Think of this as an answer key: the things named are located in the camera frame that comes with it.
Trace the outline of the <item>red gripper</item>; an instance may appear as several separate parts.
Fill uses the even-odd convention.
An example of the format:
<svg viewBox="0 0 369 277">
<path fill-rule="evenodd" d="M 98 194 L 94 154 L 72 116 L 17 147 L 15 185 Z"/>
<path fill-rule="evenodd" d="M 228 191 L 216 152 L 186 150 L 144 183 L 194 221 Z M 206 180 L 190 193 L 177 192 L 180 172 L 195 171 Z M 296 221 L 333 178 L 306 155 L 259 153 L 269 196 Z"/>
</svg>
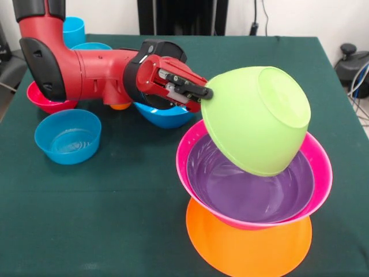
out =
<svg viewBox="0 0 369 277">
<path fill-rule="evenodd" d="M 213 97 L 213 90 L 206 84 L 205 78 L 182 61 L 158 55 L 148 56 L 136 76 L 136 86 L 143 94 L 144 104 L 159 110 L 180 106 L 189 112 L 198 112 L 201 100 Z"/>
</svg>

